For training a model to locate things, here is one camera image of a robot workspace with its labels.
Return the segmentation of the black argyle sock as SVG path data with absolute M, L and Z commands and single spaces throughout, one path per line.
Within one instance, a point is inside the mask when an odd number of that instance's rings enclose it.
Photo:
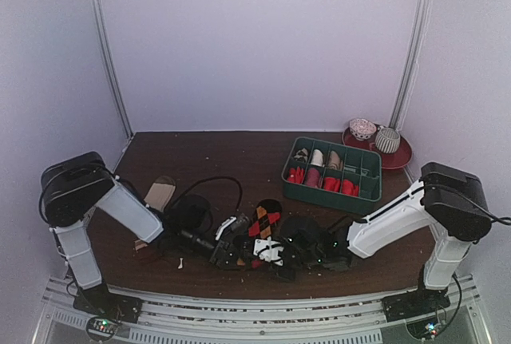
M 271 237 L 272 240 L 277 241 L 272 235 L 277 230 L 282 212 L 283 209 L 279 201 L 273 199 L 261 200 L 257 204 L 252 218 L 250 219 L 248 229 L 241 235 L 248 236 L 254 240 Z M 263 263 L 266 262 L 255 257 L 252 261 L 252 269 L 260 267 Z

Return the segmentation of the red and beige sock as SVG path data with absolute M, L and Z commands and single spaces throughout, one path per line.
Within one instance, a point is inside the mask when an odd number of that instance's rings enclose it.
M 354 182 L 344 179 L 340 188 L 340 192 L 346 196 L 359 196 L 359 186 Z

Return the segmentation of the green divided organizer tray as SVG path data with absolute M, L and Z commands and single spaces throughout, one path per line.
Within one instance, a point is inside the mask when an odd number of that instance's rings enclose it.
M 382 198 L 382 161 L 371 151 L 301 136 L 281 173 L 283 195 L 325 208 L 366 215 Z

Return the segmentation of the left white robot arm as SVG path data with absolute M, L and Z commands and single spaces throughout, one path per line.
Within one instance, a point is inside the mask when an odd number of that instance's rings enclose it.
M 41 186 L 40 216 L 84 291 L 85 304 L 98 315 L 109 314 L 115 299 L 105 290 L 92 249 L 85 220 L 89 212 L 104 212 L 132 232 L 135 251 L 145 264 L 163 259 L 174 247 L 198 252 L 222 269 L 240 269 L 250 263 L 251 248 L 236 242 L 250 219 L 236 212 L 208 239 L 199 228 L 212 214 L 209 203 L 190 189 L 176 196 L 175 184 L 167 176 L 158 178 L 141 196 L 127 180 L 108 170 L 97 152 L 87 152 L 47 168 Z

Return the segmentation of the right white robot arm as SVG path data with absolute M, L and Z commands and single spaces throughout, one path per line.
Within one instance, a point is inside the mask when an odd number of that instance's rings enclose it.
M 319 227 L 308 218 L 288 219 L 280 236 L 256 254 L 294 278 L 299 267 L 347 270 L 354 259 L 367 259 L 389 244 L 429 225 L 442 227 L 439 241 L 423 265 L 410 307 L 426 313 L 440 299 L 471 245 L 487 236 L 496 223 L 509 226 L 508 216 L 489 211 L 480 179 L 436 162 L 399 197 L 337 231 Z

